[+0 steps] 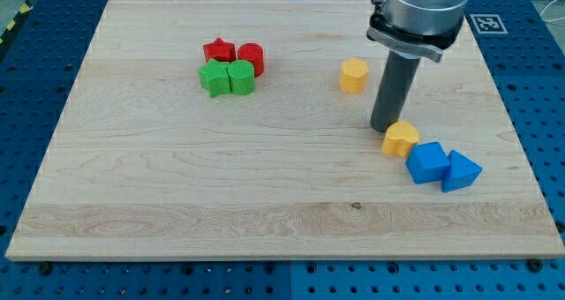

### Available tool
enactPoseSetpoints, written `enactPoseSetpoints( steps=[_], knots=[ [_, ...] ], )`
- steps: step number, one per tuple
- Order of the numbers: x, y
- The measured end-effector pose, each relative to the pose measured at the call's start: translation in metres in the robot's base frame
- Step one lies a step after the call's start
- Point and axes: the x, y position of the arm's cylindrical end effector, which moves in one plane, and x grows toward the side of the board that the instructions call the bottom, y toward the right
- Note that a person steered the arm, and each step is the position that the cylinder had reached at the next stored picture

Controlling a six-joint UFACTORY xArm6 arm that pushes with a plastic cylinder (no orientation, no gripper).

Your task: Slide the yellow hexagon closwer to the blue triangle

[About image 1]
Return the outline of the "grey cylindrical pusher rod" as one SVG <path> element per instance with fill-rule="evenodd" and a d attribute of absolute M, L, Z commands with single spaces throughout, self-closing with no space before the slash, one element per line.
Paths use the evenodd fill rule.
<path fill-rule="evenodd" d="M 389 52 L 370 120 L 376 131 L 386 132 L 398 120 L 419 62 L 419 58 Z"/>

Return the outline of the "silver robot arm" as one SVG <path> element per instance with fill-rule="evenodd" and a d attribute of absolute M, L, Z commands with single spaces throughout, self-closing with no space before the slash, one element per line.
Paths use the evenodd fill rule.
<path fill-rule="evenodd" d="M 398 120 L 420 60 L 438 63 L 455 42 L 468 1 L 371 0 L 366 36 L 389 48 L 370 119 L 376 131 Z"/>

